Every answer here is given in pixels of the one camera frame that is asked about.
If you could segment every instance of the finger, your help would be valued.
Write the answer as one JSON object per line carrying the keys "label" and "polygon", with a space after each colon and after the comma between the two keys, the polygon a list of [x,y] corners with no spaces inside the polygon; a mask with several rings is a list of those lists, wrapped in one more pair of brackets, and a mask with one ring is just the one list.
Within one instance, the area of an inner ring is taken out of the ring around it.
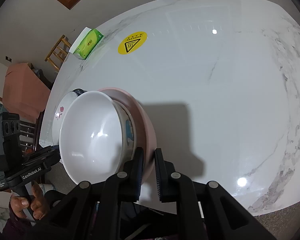
{"label": "finger", "polygon": [[31,209],[35,211],[36,209],[40,208],[43,204],[43,200],[43,197],[35,198],[30,205]]}
{"label": "finger", "polygon": [[40,208],[36,209],[33,212],[33,217],[35,219],[41,219],[43,218],[49,211],[49,208],[45,207],[45,206],[41,206]]}
{"label": "finger", "polygon": [[25,197],[12,197],[10,205],[14,214],[19,218],[26,218],[26,215],[22,211],[29,206],[29,202]]}
{"label": "finger", "polygon": [[35,198],[43,196],[42,190],[36,181],[34,181],[31,190]]}

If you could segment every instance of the stack of bowls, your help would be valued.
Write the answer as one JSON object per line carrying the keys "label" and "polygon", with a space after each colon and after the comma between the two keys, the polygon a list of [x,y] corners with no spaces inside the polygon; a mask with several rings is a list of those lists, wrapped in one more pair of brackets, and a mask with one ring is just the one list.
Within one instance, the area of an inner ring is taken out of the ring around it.
{"label": "stack of bowls", "polygon": [[146,140],[142,133],[137,134],[139,126],[137,129],[123,103],[103,92],[78,96],[63,117],[59,136],[61,159],[69,177],[76,184],[83,180],[93,184],[122,170],[133,158],[137,138]]}

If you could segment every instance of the pink bowl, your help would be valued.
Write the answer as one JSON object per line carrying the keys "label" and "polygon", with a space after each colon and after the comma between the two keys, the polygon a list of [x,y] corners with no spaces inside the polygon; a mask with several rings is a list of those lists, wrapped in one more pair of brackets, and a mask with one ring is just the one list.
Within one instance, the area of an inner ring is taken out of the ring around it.
{"label": "pink bowl", "polygon": [[120,88],[102,88],[99,91],[123,104],[133,117],[137,130],[137,147],[142,147],[144,150],[142,176],[142,182],[144,182],[154,167],[154,150],[157,148],[157,138],[152,122],[138,101],[127,91]]}

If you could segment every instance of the green tissue box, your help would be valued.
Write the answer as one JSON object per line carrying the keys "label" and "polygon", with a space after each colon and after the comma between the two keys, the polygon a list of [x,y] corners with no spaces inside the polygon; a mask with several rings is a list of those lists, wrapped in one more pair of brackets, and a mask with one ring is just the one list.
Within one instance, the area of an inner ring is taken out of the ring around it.
{"label": "green tissue box", "polygon": [[69,52],[78,59],[86,59],[102,37],[103,35],[97,29],[92,30],[85,27],[69,49]]}

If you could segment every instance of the hot surface warning symbol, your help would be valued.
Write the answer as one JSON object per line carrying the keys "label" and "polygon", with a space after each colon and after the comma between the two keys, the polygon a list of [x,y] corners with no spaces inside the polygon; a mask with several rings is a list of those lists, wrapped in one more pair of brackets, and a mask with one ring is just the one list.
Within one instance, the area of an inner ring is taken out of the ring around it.
{"label": "hot surface warning symbol", "polygon": [[139,47],[146,41],[147,34],[145,32],[137,32],[126,37],[119,45],[118,52],[120,54],[128,54]]}

